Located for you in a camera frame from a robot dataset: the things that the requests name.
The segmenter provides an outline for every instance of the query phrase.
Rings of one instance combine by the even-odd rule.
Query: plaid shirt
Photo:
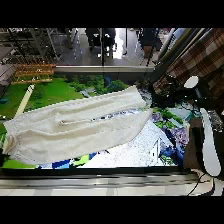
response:
[[[165,95],[170,92],[170,81],[167,75],[177,79],[184,85],[192,75],[207,78],[211,94],[218,98],[224,93],[224,72],[219,69],[224,64],[224,28],[212,28],[194,43],[177,61],[175,61],[162,77],[153,84],[155,92]],[[218,72],[211,79],[210,74]]]

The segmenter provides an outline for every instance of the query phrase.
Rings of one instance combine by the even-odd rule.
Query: plaid cloth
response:
[[[153,84],[155,92],[160,95],[170,93],[170,81],[167,75],[184,85],[190,76],[207,78],[224,64],[224,28],[212,28],[205,33],[189,50],[175,61],[162,77]],[[224,72],[216,72],[210,79],[211,94],[218,98],[224,93]]]

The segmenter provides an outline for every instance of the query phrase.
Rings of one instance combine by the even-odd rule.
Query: white pants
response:
[[[4,123],[8,147],[4,153],[27,164],[46,164],[105,150],[132,140],[151,110],[95,120],[124,109],[145,106],[135,86],[87,99],[36,109]]]

